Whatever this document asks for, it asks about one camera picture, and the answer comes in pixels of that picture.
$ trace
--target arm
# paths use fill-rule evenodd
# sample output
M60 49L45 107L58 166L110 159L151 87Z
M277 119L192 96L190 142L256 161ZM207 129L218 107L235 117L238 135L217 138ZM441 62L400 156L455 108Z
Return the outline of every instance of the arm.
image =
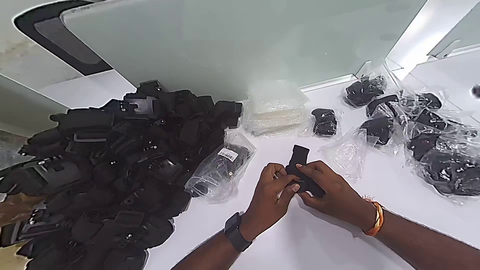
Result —
M299 170L326 192L319 199L300 194L303 202L320 212L356 225L364 232L375 224L376 209L322 161ZM418 270L473 270L480 267L480 250L384 210L384 223L376 238Z
M295 175L287 175L285 168L280 164L269 163L264 168L252 202L241 218L239 230L245 240L253 241L285 216L288 204L300 188L297 184L291 186L287 184L298 179ZM220 231L197 247L172 270L227 270L239 254L223 231Z

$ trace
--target barcode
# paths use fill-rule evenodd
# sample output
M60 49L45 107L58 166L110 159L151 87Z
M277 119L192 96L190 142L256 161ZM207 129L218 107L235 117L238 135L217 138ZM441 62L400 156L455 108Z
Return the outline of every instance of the barcode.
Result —
M218 154L222 157L226 157L227 159L229 159L231 162L233 162L237 157L238 157L238 153L236 153L235 151L232 151L230 149L226 149L226 148L222 148Z
M220 155L220 156L224 156L224 157L228 158L229 160L232 160L232 159L233 159L233 156L232 156L232 155L229 155L229 154L227 154L227 153L220 152L219 155Z

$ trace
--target orange thread bracelet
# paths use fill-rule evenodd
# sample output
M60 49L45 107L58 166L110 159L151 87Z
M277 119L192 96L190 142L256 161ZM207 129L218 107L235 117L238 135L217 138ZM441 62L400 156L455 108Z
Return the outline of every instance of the orange thread bracelet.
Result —
M376 236L384 223L384 212L382 209L382 205L379 204L378 202L371 200L370 198L364 198L364 200L371 202L375 206L375 208L377 209L377 217L375 219L375 226L363 233L365 233L368 236Z

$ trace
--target frosted glass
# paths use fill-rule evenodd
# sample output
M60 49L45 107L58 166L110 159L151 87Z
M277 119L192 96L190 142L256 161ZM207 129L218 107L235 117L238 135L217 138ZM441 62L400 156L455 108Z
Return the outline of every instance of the frosted glass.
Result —
M259 80L304 86L386 57L425 1L109 0L63 20L136 86L240 100Z
M480 44L480 2L435 46L428 55L437 55L457 39L457 48Z

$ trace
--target hairy forearm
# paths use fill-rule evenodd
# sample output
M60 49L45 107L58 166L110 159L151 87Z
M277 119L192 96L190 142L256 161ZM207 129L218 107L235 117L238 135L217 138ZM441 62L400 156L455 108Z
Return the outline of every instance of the hairy forearm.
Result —
M480 267L480 250L386 210L376 238L418 270Z
M172 270L227 270L239 254L220 231L183 258Z

